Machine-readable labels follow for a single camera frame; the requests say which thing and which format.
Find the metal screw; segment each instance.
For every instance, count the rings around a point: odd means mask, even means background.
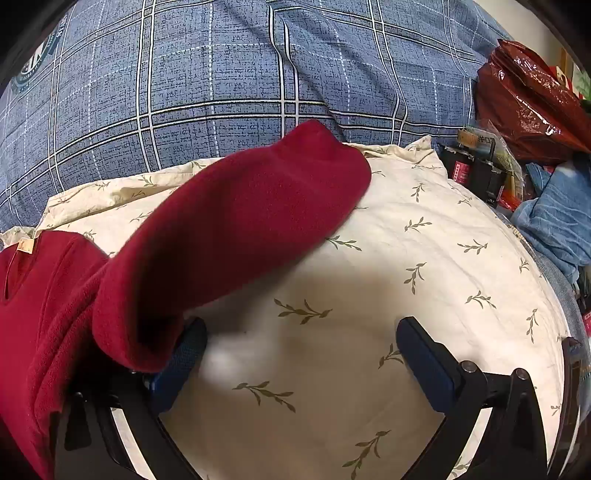
[[[471,362],[469,360],[464,360],[460,366],[462,367],[462,370],[464,370],[464,372],[468,372],[469,374],[474,373],[478,367],[476,366],[476,364],[474,362]]]
[[[517,370],[515,370],[515,374],[522,380],[527,380],[530,377],[528,372],[526,372],[522,368],[518,368]]]

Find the clothing tag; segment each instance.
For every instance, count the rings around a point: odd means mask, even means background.
[[[18,241],[17,250],[21,251],[21,252],[25,252],[26,254],[32,254],[34,246],[35,246],[35,239],[34,238],[21,238]]]

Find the cream floral sheet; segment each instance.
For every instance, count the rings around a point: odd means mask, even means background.
[[[564,314],[519,240],[447,179],[430,141],[354,145],[373,175],[345,224],[298,264],[196,310],[210,332],[207,351],[161,418],[204,479],[402,477],[442,418],[395,344],[397,321],[408,315],[458,360],[530,372],[549,457]],[[50,199],[36,231],[3,238],[79,232],[114,255],[177,186],[216,160],[70,189]],[[451,478],[466,470],[487,419],[483,412]]]

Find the white wall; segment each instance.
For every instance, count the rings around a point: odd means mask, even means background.
[[[509,34],[534,50],[548,65],[560,63],[560,43],[538,18],[517,0],[475,0]]]

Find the blue gripper pad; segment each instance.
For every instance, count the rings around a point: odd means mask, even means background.
[[[181,334],[164,370],[147,381],[152,411],[156,415],[172,408],[195,363],[203,357],[206,345],[205,322],[197,318]]]
[[[456,401],[453,380],[437,359],[435,350],[439,344],[435,343],[420,325],[417,329],[413,323],[418,325],[412,317],[400,320],[396,329],[396,344],[421,385],[431,408],[446,414]]]

